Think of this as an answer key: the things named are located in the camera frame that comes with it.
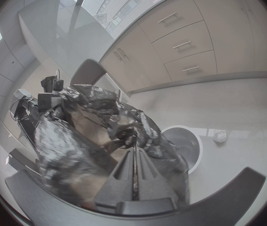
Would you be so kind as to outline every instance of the tiled floor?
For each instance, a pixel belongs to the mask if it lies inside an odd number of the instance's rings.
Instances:
[[[191,127],[203,143],[203,157],[190,174],[190,201],[216,192],[248,166],[266,176],[260,194],[237,225],[245,225],[267,201],[267,78],[213,81],[158,89],[131,96],[161,130]],[[223,144],[212,139],[224,130]]]

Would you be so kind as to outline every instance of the trash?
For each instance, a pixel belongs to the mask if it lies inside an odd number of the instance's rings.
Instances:
[[[225,142],[227,140],[226,132],[225,131],[216,132],[213,136],[213,140],[218,143]]]
[[[178,206],[189,204],[188,164],[143,111],[92,85],[72,85],[59,96],[66,121],[47,112],[35,133],[43,183],[54,194],[93,208],[93,197],[116,165],[113,157],[119,160],[120,149],[138,146],[178,195]]]

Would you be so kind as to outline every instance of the trash can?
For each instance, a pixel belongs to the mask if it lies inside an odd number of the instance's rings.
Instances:
[[[180,154],[186,159],[189,166],[188,174],[193,172],[202,159],[203,148],[200,137],[194,134],[189,127],[181,125],[170,126],[162,130],[162,133],[167,140],[177,146]]]

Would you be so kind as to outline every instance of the metal handle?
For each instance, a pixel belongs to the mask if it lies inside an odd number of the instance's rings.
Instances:
[[[119,48],[118,50],[119,50],[120,53],[124,56],[124,58],[127,58],[126,55],[125,55],[125,53],[124,53],[120,48]]]
[[[187,44],[187,43],[191,43],[191,41],[188,41],[188,42],[182,43],[182,44],[180,44],[180,45],[176,45],[176,46],[175,46],[175,47],[173,47],[173,48],[177,48],[177,47],[179,47],[179,46],[182,46],[182,45],[184,45],[184,44]]]
[[[242,5],[241,5],[240,0],[238,0],[238,2],[239,2],[239,4],[240,4],[240,6],[241,6],[241,10],[244,12],[244,9],[243,9],[243,7],[242,7]]]
[[[193,67],[193,68],[190,68],[190,69],[185,69],[183,71],[193,70],[193,69],[197,69],[197,68],[199,68],[199,66],[196,66],[196,67]]]
[[[116,52],[114,52],[114,54],[117,56],[118,59],[120,59],[120,61],[122,61],[121,57]]]
[[[159,24],[160,22],[164,21],[165,19],[167,19],[167,18],[169,18],[169,17],[173,16],[174,14],[176,14],[176,12],[175,12],[175,13],[173,13],[173,14],[170,14],[169,16],[167,16],[167,17],[163,18],[162,20],[158,21],[158,24]]]
[[[251,14],[253,14],[251,8],[249,7],[249,4],[248,4],[247,0],[244,0],[244,1],[246,2],[247,6],[248,6],[248,9],[251,12]]]

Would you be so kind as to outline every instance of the white rim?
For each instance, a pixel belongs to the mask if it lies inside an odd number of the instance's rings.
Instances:
[[[162,130],[162,132],[164,132],[166,130],[169,130],[171,128],[176,128],[176,127],[184,128],[184,129],[190,131],[191,133],[193,133],[193,135],[198,140],[198,144],[199,144],[199,156],[198,156],[198,159],[197,159],[195,165],[188,171],[188,174],[190,174],[191,172],[193,172],[197,168],[197,166],[199,165],[199,163],[200,163],[200,161],[202,159],[202,152],[203,152],[202,141],[201,141],[199,135],[196,135],[193,131],[191,131],[191,128],[189,128],[188,126],[182,126],[182,125],[169,126],[169,127],[165,128],[164,130]]]

